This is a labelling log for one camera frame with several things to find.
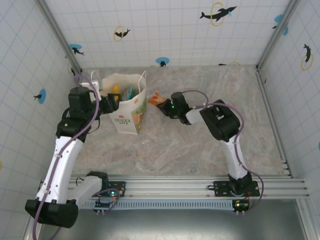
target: yellow item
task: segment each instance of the yellow item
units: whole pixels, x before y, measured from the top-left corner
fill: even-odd
[[[113,86],[111,93],[113,94],[118,94],[119,93],[119,84],[116,84]]]

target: white tile wall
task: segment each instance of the white tile wall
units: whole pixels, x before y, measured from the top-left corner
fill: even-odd
[[[271,107],[295,177],[305,178],[320,238],[320,7],[303,0],[264,68]],[[304,66],[304,44],[313,54]]]
[[[220,1],[223,8],[236,6],[220,26],[200,19],[201,12],[210,14],[212,0],[46,2],[68,43],[82,46],[84,56],[75,55],[80,65],[104,68],[154,66],[159,57],[170,59],[167,66],[257,64],[289,0]],[[116,42],[118,26],[130,32]]]
[[[0,239],[21,239],[74,86],[68,62],[33,0],[0,7]],[[39,104],[33,96],[46,89]]]

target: printed logo on bag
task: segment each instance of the printed logo on bag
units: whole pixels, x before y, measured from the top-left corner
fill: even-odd
[[[130,123],[130,119],[114,119],[116,122],[118,122],[119,124],[126,124],[128,125]]]

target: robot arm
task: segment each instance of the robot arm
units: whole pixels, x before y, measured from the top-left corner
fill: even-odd
[[[226,106],[216,105],[202,107],[198,109],[190,108],[182,92],[175,92],[157,107],[170,118],[179,118],[185,125],[196,123],[205,123],[212,136],[221,142],[228,164],[229,187],[234,196],[240,196],[247,193],[249,187],[252,187],[253,181],[251,173],[246,171],[245,160],[240,148],[239,138],[236,140],[237,153],[242,165],[236,156],[235,138],[239,132],[240,121],[236,115]],[[224,104],[219,99],[215,101],[218,104]]]
[[[92,90],[87,87],[80,86],[71,89],[68,95],[70,107],[64,111],[62,119],[57,125],[55,150],[47,175],[36,198],[27,200],[25,204],[25,210],[33,218],[35,218],[38,209],[41,208],[38,218],[39,223],[70,228],[76,222],[79,211],[78,206],[82,206],[83,202],[95,193],[110,188],[106,173],[90,172],[84,182],[68,193],[67,183],[91,127],[79,135],[58,155],[66,143],[81,130],[85,129],[92,120],[95,114],[96,102],[92,102],[90,98],[91,92]],[[99,120],[102,114],[116,111],[119,107],[119,96],[119,94],[99,96],[99,110],[95,120]],[[47,190],[57,157],[60,159],[50,188]]]

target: metal pole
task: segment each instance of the metal pole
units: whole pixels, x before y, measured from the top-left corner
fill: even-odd
[[[285,151],[284,144],[283,144],[283,142],[281,140],[281,137],[280,137],[279,129],[277,127],[276,120],[275,120],[275,115],[274,115],[274,113],[272,112],[272,109],[271,109],[271,105],[270,105],[270,101],[269,101],[269,98],[268,98],[268,95],[267,95],[267,91],[266,91],[265,85],[263,84],[263,81],[261,79],[260,73],[256,72],[255,75],[256,75],[256,79],[257,79],[257,82],[258,82],[259,87],[260,87],[260,91],[261,91],[261,94],[262,94],[262,99],[263,99],[263,102],[264,102],[264,105],[265,105],[266,113],[268,114],[268,117],[269,117],[269,121],[270,121],[270,124],[271,124],[271,128],[272,128],[272,131],[273,131],[273,135],[274,135],[274,138],[275,138],[276,145],[277,145],[278,150],[279,150],[281,161],[284,161],[284,163],[286,165],[286,169],[289,172],[288,173],[289,176],[291,176],[293,178],[294,176],[292,174],[290,165],[288,163],[288,157],[287,157],[287,154],[286,154],[286,151]]]
[[[62,47],[64,53],[66,54],[66,57],[68,58],[72,69],[74,70],[75,74],[81,74],[81,68],[79,63],[77,62],[74,53],[69,47],[68,42],[66,41],[63,33],[61,32],[56,20],[54,19],[54,16],[52,15],[48,5],[46,4],[45,0],[34,0],[39,9],[42,12],[42,15],[46,19],[48,25],[51,27],[51,30],[53,31],[54,35],[56,36],[58,42],[60,43],[60,46]]]
[[[270,41],[268,42],[262,57],[260,58],[258,64],[257,64],[257,70],[258,72],[263,68],[263,66],[266,64],[269,56],[271,55],[273,49],[275,48],[278,40],[280,39],[281,35],[285,31],[286,27],[288,26],[289,20],[291,19],[292,15],[294,14],[297,6],[301,0],[291,0],[288,7],[284,11],[284,14],[282,16],[281,21],[276,26],[275,32],[273,36],[271,37]]]

